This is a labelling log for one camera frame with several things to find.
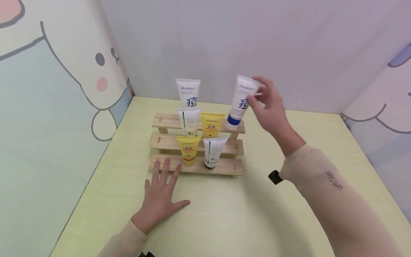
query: pink cheek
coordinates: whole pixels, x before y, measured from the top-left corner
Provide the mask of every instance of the pink cheek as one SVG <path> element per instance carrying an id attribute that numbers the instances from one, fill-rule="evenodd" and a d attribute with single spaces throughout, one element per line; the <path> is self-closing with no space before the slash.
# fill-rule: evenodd
<path id="1" fill-rule="evenodd" d="M 0 0 L 0 23 L 8 22 L 21 12 L 17 0 Z"/>
<path id="2" fill-rule="evenodd" d="M 103 92 L 104 90 L 106 90 L 108 85 L 109 85 L 109 82 L 107 81 L 105 77 L 99 78 L 96 83 L 97 90 L 100 92 Z"/>

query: cartoon character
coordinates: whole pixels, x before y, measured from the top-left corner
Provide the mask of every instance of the cartoon character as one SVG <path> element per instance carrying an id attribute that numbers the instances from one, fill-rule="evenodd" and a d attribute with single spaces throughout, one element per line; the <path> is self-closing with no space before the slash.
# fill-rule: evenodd
<path id="1" fill-rule="evenodd" d="M 411 133 L 411 44 L 343 112 L 354 121 L 376 119 L 386 128 Z"/>
<path id="2" fill-rule="evenodd" d="M 127 76 L 105 26 L 94 2 L 0 0 L 0 61 L 45 40 L 98 110 L 91 128 L 100 141 L 112 138 L 116 122 L 110 108 L 127 89 Z"/>

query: wooden rack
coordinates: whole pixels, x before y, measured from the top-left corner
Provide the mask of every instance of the wooden rack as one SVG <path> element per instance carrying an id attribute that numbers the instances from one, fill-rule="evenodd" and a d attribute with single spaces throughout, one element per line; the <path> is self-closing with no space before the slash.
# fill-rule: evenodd
<path id="1" fill-rule="evenodd" d="M 154 162 L 158 158 L 161 162 L 165 158 L 170 158 L 169 171 L 174 171 L 178 164 L 181 164 L 182 172 L 201 173 L 201 174 L 219 174 L 239 176 L 242 172 L 242 163 L 240 159 L 236 159 L 237 155 L 244 154 L 242 140 L 237 139 L 238 134 L 245 133 L 244 121 L 241 121 L 240 126 L 236 131 L 231 131 L 225 128 L 225 121 L 222 124 L 220 132 L 231 133 L 227 140 L 221 157 L 214 169 L 207 169 L 204 165 L 204 143 L 200 141 L 197 150 L 197 160 L 194 166 L 187 166 L 182 159 L 179 144 L 176 136 L 169 134 L 169 129 L 182 129 L 180 120 L 177 114 L 156 113 L 154 120 L 151 123 L 152 127 L 158 128 L 159 133 L 154 133 L 150 142 L 150 148 L 157 149 L 158 154 L 151 155 L 149 169 L 153 169 Z M 199 120 L 198 130 L 202 131 L 203 124 Z"/>

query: blue chinese character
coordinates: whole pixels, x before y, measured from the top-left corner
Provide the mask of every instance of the blue chinese character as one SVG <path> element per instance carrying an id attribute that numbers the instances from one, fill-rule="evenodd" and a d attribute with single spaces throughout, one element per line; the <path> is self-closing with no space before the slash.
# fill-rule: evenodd
<path id="1" fill-rule="evenodd" d="M 238 108 L 247 109 L 248 108 L 248 100 L 247 99 L 241 99 L 241 103 L 240 103 L 240 106 Z"/>
<path id="2" fill-rule="evenodd" d="M 187 99 L 187 106 L 193 107 L 197 105 L 197 97 L 192 97 Z"/>

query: white cap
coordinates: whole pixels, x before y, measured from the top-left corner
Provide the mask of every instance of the white cap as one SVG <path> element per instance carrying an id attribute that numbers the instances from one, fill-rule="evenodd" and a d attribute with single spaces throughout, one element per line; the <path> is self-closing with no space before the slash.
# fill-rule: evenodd
<path id="1" fill-rule="evenodd" d="M 229 122 L 226 122 L 226 128 L 227 128 L 228 130 L 232 130 L 232 131 L 237 130 L 239 126 L 240 126 L 240 125 L 232 125 L 232 124 L 230 124 Z"/>

